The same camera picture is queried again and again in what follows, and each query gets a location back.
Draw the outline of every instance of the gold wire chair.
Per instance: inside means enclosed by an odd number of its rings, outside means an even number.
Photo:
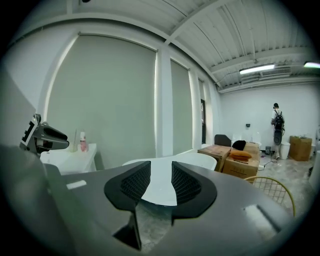
[[[250,182],[257,189],[262,190],[267,196],[271,197],[278,204],[282,204],[286,193],[289,195],[291,203],[293,216],[296,216],[296,206],[294,198],[292,197],[290,191],[283,185],[280,181],[264,176],[252,176],[245,178],[244,180]]]

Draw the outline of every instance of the person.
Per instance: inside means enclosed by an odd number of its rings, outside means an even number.
[[[271,116],[271,125],[273,125],[273,148],[274,148],[274,158],[279,159],[279,151],[282,140],[282,133],[284,130],[285,118],[282,111],[279,109],[278,103],[273,104],[273,111]]]

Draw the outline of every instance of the orange cushion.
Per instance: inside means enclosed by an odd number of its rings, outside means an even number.
[[[240,150],[231,150],[230,156],[233,159],[239,159],[239,160],[248,160],[248,159],[252,158],[251,154],[249,154],[246,151],[240,151]]]

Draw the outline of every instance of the black chair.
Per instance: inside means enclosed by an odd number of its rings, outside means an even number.
[[[231,147],[231,139],[224,134],[217,134],[214,136],[214,144],[220,146]]]

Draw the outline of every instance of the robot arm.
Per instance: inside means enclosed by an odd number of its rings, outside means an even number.
[[[24,132],[20,148],[40,157],[42,152],[66,149],[69,146],[67,139],[65,134],[49,126],[47,122],[41,123],[41,115],[35,114]]]

